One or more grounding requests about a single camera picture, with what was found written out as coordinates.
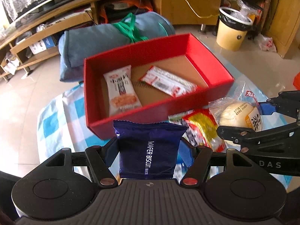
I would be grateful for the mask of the clear bread bun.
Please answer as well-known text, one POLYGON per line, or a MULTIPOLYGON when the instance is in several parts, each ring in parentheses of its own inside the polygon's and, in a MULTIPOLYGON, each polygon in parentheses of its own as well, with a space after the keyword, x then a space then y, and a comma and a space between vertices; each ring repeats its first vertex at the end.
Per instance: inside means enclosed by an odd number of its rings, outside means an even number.
POLYGON ((237 84, 233 95, 209 102, 208 109, 218 125, 263 130, 258 100, 244 81, 237 84))

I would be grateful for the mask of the purple wafer biscuit packet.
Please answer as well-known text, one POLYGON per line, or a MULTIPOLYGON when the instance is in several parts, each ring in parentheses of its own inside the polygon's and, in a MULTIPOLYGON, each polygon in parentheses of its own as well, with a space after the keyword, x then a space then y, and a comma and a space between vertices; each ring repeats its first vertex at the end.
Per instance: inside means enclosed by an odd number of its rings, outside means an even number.
POLYGON ((119 175, 124 179, 172 179, 179 143, 187 127, 169 122, 115 120, 119 175))

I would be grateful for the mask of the red yellow snack packet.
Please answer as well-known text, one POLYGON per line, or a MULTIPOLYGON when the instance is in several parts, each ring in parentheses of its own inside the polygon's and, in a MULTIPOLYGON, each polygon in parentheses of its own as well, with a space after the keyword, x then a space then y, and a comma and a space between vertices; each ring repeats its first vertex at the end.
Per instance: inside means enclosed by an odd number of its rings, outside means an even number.
POLYGON ((218 125, 209 109, 197 109, 183 117, 183 120, 200 140, 199 145, 204 145, 213 152, 222 152, 226 149, 225 142, 218 136, 218 125))

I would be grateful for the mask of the white spicy strip packet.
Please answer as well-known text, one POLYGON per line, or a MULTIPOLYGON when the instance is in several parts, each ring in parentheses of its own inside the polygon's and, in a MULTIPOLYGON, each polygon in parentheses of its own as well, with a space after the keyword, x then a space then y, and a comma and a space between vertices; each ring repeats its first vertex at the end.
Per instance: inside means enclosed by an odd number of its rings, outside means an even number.
POLYGON ((108 88, 109 116, 142 107, 131 82, 131 65, 105 73, 108 88))

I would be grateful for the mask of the red white blue packet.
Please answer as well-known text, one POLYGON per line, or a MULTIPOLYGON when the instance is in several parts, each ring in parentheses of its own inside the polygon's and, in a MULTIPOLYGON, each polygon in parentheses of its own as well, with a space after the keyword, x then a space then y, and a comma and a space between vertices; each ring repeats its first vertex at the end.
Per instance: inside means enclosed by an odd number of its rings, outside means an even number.
POLYGON ((157 66, 151 66, 139 80, 174 98, 193 93, 198 89, 196 84, 157 66))

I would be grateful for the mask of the blue white checkered tablecloth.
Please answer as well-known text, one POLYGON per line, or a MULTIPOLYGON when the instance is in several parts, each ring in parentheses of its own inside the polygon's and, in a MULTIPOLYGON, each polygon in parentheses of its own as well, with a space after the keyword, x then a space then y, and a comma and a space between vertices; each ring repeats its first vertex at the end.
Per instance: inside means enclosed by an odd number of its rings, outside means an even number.
MULTIPOLYGON (((284 66, 291 61, 283 60, 273 52, 215 49, 213 53, 235 78, 229 97, 242 83, 260 102, 276 97, 279 92, 295 89, 291 83, 283 84, 280 80, 281 73, 286 77, 295 75, 290 65, 284 66)), ((86 126, 83 84, 58 95, 43 109, 38 119, 37 143, 40 162, 65 147, 80 152, 107 143, 86 126)))

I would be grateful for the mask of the white red plastic bag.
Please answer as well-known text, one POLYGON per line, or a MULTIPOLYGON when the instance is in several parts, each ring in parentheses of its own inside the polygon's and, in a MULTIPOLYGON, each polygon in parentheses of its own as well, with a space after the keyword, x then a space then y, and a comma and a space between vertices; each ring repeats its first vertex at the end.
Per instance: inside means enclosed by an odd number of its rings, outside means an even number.
POLYGON ((275 44, 273 42, 273 38, 265 37, 262 34, 258 34, 254 38, 254 42, 259 46, 260 50, 262 51, 270 51, 270 52, 277 51, 275 44))

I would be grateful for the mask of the wooden side cabinet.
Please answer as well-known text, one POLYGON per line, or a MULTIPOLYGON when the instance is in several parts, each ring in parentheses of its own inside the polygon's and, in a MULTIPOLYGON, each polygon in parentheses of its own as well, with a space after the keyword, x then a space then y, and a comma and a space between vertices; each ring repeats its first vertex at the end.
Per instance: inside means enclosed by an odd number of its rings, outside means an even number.
POLYGON ((299 50, 299 0, 271 0, 262 34, 273 39, 280 57, 293 58, 299 50))

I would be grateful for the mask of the red cardboard box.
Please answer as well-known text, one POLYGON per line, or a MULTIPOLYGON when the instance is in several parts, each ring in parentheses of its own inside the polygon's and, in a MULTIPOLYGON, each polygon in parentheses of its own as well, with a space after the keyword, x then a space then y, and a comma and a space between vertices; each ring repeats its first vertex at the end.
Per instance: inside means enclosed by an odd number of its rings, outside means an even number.
POLYGON ((87 127, 114 136, 113 121, 153 123, 227 94, 234 77, 192 34, 115 48, 84 62, 87 127))

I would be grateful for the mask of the yellow trash bin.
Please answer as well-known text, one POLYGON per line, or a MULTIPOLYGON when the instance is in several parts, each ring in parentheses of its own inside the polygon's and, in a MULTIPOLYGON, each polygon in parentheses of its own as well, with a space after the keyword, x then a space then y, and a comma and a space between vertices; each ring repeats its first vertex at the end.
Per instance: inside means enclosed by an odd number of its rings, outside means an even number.
POLYGON ((217 44, 226 50, 239 50, 252 25, 252 19, 247 15, 243 15, 240 11, 220 7, 217 44))

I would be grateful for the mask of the blue rolled blanket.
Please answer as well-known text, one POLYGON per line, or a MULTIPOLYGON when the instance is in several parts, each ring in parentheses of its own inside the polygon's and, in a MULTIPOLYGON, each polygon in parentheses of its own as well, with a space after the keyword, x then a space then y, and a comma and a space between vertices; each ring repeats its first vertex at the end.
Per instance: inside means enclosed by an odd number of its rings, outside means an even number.
MULTIPOLYGON (((136 15, 135 26, 148 39, 175 34, 173 25, 156 12, 136 15)), ((130 40, 122 35, 112 23, 99 24, 64 31, 58 41, 60 54, 60 81, 83 81, 84 60, 96 54, 122 47, 130 40)))

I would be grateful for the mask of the wooden TV cabinet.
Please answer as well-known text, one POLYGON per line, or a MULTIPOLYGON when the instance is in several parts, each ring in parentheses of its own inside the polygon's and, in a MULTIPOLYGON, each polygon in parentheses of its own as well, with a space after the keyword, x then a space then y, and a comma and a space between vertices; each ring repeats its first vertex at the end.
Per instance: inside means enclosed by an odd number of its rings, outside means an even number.
MULTIPOLYGON (((45 51, 26 58, 26 48, 53 34, 65 31, 87 22, 100 23, 100 7, 107 3, 119 2, 121 0, 73 0, 62 5, 51 12, 35 19, 34 21, 16 29, 8 38, 1 42, 1 62, 4 61, 7 52, 11 52, 20 61, 19 70, 30 70, 30 66, 40 63, 46 59, 58 55, 58 47, 55 46, 45 51), (36 29, 39 25, 49 22, 66 13, 90 6, 90 11, 74 13, 73 16, 59 21, 40 32, 34 33, 20 44, 16 39, 23 33, 36 29)), ((219 7, 223 0, 149 0, 146 6, 152 7, 153 11, 168 19, 174 25, 198 25, 215 26, 219 15, 219 7)))

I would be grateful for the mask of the green ribbon tie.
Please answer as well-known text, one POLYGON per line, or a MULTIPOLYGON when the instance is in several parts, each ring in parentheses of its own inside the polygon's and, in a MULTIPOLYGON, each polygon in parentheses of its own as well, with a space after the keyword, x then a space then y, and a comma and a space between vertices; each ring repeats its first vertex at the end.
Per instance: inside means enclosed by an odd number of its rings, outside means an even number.
POLYGON ((142 36, 139 29, 135 26, 136 15, 129 13, 119 22, 112 25, 125 37, 130 40, 130 43, 137 43, 148 40, 148 37, 142 36))

